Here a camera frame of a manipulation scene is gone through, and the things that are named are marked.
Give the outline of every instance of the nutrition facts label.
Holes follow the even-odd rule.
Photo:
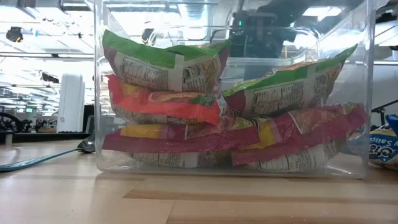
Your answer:
[[[196,118],[178,118],[174,116],[167,116],[167,124],[198,124],[199,120]]]
[[[221,154],[222,152],[201,152],[198,157],[198,166],[199,167],[211,167],[217,164],[217,153]]]
[[[306,172],[324,164],[338,153],[337,141],[328,141],[288,156],[281,156],[271,161],[254,163],[257,169],[271,172]]]
[[[125,110],[124,108],[122,108],[118,105],[114,105],[113,103],[111,103],[111,108],[112,108],[113,112],[116,115],[118,115],[119,117],[125,119],[126,121],[135,123],[134,116],[131,111]]]
[[[272,114],[299,105],[303,98],[303,82],[253,91],[250,114]]]
[[[156,90],[168,90],[169,71],[151,67],[138,60],[124,57],[120,71],[128,83]]]
[[[215,85],[215,79],[219,72],[216,59],[196,63],[183,69],[183,91],[206,93]]]
[[[164,167],[181,167],[182,163],[180,153],[134,153],[134,158]]]
[[[132,115],[139,124],[163,124],[167,121],[167,116],[162,114],[133,113]]]

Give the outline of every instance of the green snack bag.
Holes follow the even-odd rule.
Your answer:
[[[277,116],[287,111],[326,103],[335,81],[357,45],[334,58],[302,62],[276,70],[273,75],[247,80],[223,92],[228,106],[243,118]]]
[[[158,49],[104,32],[104,55],[123,82],[154,91],[212,91],[225,68],[229,41]]]

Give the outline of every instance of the clear plastic bin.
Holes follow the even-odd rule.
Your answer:
[[[98,167],[366,176],[378,4],[95,1]]]

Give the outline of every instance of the chip bag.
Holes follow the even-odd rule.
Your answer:
[[[217,125],[223,112],[217,95],[203,93],[152,92],[147,88],[123,83],[115,75],[107,75],[111,104],[116,114],[142,123]]]
[[[257,161],[248,167],[264,172],[307,172],[324,166],[343,148],[346,137],[326,141],[304,151],[280,156],[269,161]]]
[[[283,114],[275,119],[278,124],[266,124],[273,133],[263,135],[259,132],[261,143],[254,146],[265,147],[234,151],[233,164],[270,161],[280,156],[305,151],[327,141],[343,138],[360,128],[367,120],[363,105],[349,103],[291,111],[287,114],[288,116]]]
[[[172,134],[149,131],[142,129],[143,134],[120,129],[104,137],[103,149],[116,150],[133,153],[183,153],[224,151],[236,149],[259,143],[259,136],[254,125],[245,119],[236,118],[228,130],[215,134],[198,134],[200,131],[192,132],[193,136],[180,138]]]
[[[363,106],[350,103],[290,111],[276,118],[255,117],[250,121],[256,125],[261,142],[240,150],[262,149],[278,142],[299,138],[304,134],[324,130],[336,121],[344,121],[345,124],[341,126],[345,125],[347,129],[356,129],[364,120],[366,113]]]
[[[397,115],[386,116],[388,124],[371,132],[369,161],[372,164],[398,170]]]
[[[104,56],[125,83],[153,91],[213,91],[225,68],[229,41],[203,46],[158,49],[106,30]]]
[[[334,58],[299,63],[264,78],[243,81],[223,92],[228,106],[243,118],[277,116],[286,111],[322,106],[356,45]]]
[[[219,134],[229,129],[244,129],[251,127],[249,121],[232,116],[224,117],[217,125],[208,123],[195,125],[181,124],[140,124],[121,128],[120,135],[134,138],[168,139],[184,141],[193,138]]]
[[[131,158],[156,167],[197,168],[231,166],[229,151],[184,152],[184,153],[130,153]]]

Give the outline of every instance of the desk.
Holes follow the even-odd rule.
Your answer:
[[[0,146],[0,164],[74,148],[80,141]],[[0,223],[398,223],[398,172],[368,180],[102,173],[71,153],[0,174]]]

